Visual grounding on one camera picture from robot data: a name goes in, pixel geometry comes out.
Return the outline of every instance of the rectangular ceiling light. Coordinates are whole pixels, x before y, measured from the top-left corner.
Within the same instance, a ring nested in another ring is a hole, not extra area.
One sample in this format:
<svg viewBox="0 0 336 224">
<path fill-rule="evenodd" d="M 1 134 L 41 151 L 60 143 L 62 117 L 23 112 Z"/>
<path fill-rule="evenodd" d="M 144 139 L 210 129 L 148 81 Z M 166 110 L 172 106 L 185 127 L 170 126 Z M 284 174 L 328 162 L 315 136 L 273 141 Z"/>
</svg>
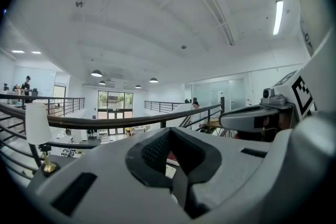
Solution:
<svg viewBox="0 0 336 224">
<path fill-rule="evenodd" d="M 284 9 L 284 2 L 282 0 L 277 0 L 275 3 L 277 5 L 277 15 L 275 18 L 273 36 L 279 33 L 281 19 L 282 19 L 282 11 Z"/>
</svg>

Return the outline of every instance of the gold lamp base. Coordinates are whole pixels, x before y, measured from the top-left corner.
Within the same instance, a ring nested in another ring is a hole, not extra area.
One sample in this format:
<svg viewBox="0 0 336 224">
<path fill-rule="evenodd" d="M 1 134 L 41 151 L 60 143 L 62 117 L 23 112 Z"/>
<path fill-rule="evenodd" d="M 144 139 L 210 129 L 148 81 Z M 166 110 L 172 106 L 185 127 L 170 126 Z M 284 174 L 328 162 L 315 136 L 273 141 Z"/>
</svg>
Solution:
<svg viewBox="0 0 336 224">
<path fill-rule="evenodd" d="M 42 164 L 41 170 L 46 177 L 59 170 L 59 165 L 57 163 L 52 163 L 45 152 L 43 152 L 43 158 L 44 163 Z"/>
</svg>

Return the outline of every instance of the black rectangular slot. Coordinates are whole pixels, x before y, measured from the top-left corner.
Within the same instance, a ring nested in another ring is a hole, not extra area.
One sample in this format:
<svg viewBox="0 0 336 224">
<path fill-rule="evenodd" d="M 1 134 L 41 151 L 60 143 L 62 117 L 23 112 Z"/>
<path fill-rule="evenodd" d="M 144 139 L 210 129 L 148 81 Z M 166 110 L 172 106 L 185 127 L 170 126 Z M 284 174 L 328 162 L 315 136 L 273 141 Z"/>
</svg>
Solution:
<svg viewBox="0 0 336 224">
<path fill-rule="evenodd" d="M 80 174 L 51 205 L 70 216 L 96 179 L 97 176 L 92 173 Z"/>
<path fill-rule="evenodd" d="M 265 158 L 267 155 L 265 151 L 253 150 L 252 148 L 243 148 L 240 152 L 259 158 Z"/>
</svg>

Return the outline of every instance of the table lamp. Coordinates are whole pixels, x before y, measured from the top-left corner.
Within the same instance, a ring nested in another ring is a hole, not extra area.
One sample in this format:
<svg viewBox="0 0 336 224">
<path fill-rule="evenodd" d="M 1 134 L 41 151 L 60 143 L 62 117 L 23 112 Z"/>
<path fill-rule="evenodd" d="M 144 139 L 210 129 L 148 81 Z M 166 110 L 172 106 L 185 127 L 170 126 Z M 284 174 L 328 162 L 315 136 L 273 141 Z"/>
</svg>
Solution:
<svg viewBox="0 0 336 224">
<path fill-rule="evenodd" d="M 45 161 L 41 166 L 41 170 L 48 177 L 59 169 L 59 165 L 52 163 L 47 157 L 47 152 L 51 150 L 51 146 L 45 144 L 51 140 L 52 134 L 47 119 L 46 107 L 43 103 L 33 101 L 26 104 L 25 124 L 28 143 L 38 145 L 43 152 Z"/>
</svg>

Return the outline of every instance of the white lampshade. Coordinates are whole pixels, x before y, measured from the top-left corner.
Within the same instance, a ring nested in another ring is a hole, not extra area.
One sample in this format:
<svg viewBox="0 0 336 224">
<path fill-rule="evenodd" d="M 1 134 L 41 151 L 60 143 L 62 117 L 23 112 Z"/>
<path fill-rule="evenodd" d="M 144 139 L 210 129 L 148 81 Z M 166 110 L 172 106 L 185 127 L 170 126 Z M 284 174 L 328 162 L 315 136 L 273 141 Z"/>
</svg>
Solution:
<svg viewBox="0 0 336 224">
<path fill-rule="evenodd" d="M 52 138 L 46 106 L 38 101 L 26 105 L 26 136 L 29 144 L 41 145 Z"/>
</svg>

